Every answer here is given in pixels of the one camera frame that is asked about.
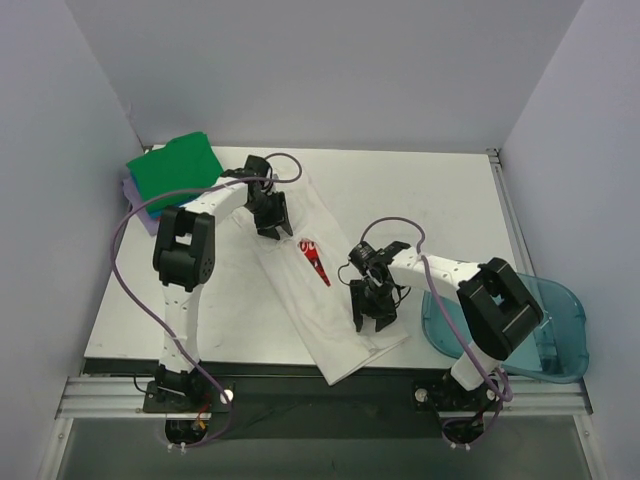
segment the green cloth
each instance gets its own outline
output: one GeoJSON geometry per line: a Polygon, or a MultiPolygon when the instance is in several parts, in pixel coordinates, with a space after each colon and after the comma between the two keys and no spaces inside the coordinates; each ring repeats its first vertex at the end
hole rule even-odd
{"type": "MultiPolygon", "coordinates": [[[[164,148],[131,160],[127,166],[145,202],[173,190],[210,187],[222,173],[222,165],[202,132],[174,138],[164,148]]],[[[175,195],[158,200],[147,207],[147,212],[182,204],[196,196],[175,195]]]]}

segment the translucent blue bin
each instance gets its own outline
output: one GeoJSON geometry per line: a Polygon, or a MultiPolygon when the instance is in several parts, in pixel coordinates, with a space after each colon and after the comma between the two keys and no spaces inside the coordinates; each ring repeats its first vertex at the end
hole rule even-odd
{"type": "MultiPolygon", "coordinates": [[[[518,274],[544,311],[533,333],[504,362],[508,373],[553,383],[580,380],[589,366],[585,314],[576,296],[563,285],[518,274]]],[[[459,304],[443,301],[455,324],[471,342],[471,333],[459,304]]],[[[422,329],[443,354],[458,358],[463,350],[429,292],[422,301],[422,329]]]]}

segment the purple cloth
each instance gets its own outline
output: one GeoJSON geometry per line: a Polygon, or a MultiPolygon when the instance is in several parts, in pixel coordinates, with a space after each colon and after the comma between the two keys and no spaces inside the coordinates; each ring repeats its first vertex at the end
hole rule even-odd
{"type": "MultiPolygon", "coordinates": [[[[125,198],[129,200],[129,203],[131,203],[132,207],[135,208],[142,203],[142,198],[140,198],[140,193],[138,192],[136,183],[134,182],[133,178],[127,177],[122,181],[122,193],[124,193],[125,198]]],[[[149,232],[149,235],[151,235],[152,237],[154,235],[157,235],[158,225],[160,222],[151,218],[147,213],[147,210],[144,208],[140,210],[137,215],[144,225],[144,228],[146,228],[147,232],[149,232]]]]}

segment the screw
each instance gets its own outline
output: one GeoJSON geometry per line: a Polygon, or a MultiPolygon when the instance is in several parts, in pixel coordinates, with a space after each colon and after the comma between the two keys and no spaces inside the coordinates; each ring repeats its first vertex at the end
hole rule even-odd
{"type": "Polygon", "coordinates": [[[415,391],[414,396],[416,397],[416,400],[420,403],[424,403],[427,401],[427,397],[429,396],[429,394],[427,393],[427,390],[425,388],[419,388],[415,391]]]}
{"type": "MultiPolygon", "coordinates": [[[[229,399],[229,401],[233,402],[233,391],[231,391],[228,388],[225,388],[224,393],[227,394],[227,398],[229,399]]],[[[227,401],[224,399],[224,395],[220,394],[220,403],[222,403],[223,405],[227,404],[227,401]]]]}

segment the folded cloth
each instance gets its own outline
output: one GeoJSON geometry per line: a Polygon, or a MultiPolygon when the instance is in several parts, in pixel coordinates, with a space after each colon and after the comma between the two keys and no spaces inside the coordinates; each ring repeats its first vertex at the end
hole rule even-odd
{"type": "MultiPolygon", "coordinates": [[[[279,172],[281,178],[294,174],[279,172]]],[[[253,248],[267,277],[309,354],[333,385],[408,335],[400,322],[378,333],[373,328],[356,332],[349,287],[337,275],[352,245],[306,174],[293,184],[278,185],[278,189],[286,194],[293,237],[278,242],[258,237],[253,217],[244,209],[236,210],[232,217],[254,239],[253,248]],[[316,250],[312,255],[308,253],[310,245],[316,250]]]]}
{"type": "MultiPolygon", "coordinates": [[[[142,198],[140,198],[140,193],[133,178],[127,177],[122,181],[122,193],[124,193],[125,198],[129,200],[133,208],[142,203],[142,198]]],[[[142,225],[144,225],[144,228],[149,232],[149,235],[153,237],[158,234],[158,220],[151,218],[145,209],[139,210],[137,215],[142,225]]]]}
{"type": "MultiPolygon", "coordinates": [[[[209,139],[202,132],[174,138],[163,148],[131,160],[127,167],[144,201],[174,190],[209,187],[216,183],[222,173],[222,165],[211,150],[209,139]]],[[[174,195],[158,200],[147,206],[147,212],[151,214],[195,196],[174,195]]]]}

